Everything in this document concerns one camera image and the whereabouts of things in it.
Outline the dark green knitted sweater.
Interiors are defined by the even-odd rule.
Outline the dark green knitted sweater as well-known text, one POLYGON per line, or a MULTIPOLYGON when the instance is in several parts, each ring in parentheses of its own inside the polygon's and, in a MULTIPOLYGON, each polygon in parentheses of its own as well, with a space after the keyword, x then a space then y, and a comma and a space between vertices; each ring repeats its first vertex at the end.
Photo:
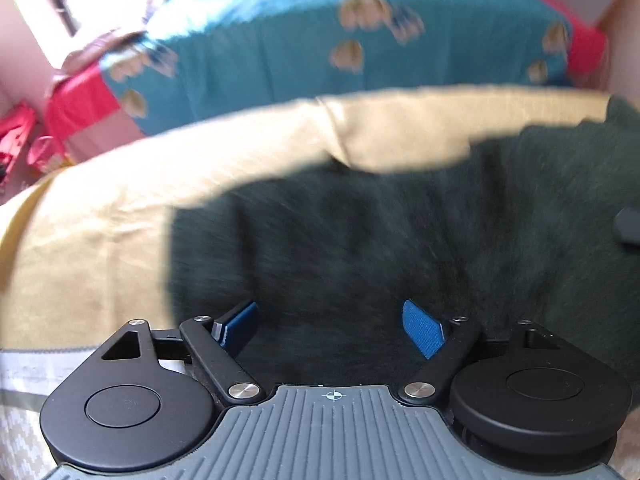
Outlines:
POLYGON ((177 321, 253 300, 241 353, 264 387, 398 384, 422 364, 407 300, 501 337, 537 322, 639 381, 639 252, 614 219, 639 203, 639 114, 528 127, 428 171, 367 174, 326 162, 250 182, 171 226, 177 321))

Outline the red bag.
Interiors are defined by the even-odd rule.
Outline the red bag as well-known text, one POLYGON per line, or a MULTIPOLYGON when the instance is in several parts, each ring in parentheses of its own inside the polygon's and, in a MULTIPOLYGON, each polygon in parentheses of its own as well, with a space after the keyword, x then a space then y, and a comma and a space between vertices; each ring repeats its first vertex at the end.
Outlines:
POLYGON ((48 174, 68 166, 62 143, 47 133, 34 136, 41 126, 36 111, 26 102, 16 104, 1 118, 1 184, 7 185, 18 170, 48 174))

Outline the beige white patterned duvet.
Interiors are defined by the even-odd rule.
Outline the beige white patterned duvet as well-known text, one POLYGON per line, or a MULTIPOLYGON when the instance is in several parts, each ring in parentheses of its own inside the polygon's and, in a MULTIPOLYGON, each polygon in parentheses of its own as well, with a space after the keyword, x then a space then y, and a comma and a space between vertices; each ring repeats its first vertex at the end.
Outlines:
POLYGON ((454 162, 472 142, 605 115, 586 90, 449 87, 325 96, 246 110, 115 148, 1 208, 1 474, 54 466, 44 398, 130 318, 170 322, 170 216, 241 182, 334 157, 382 171, 454 162))

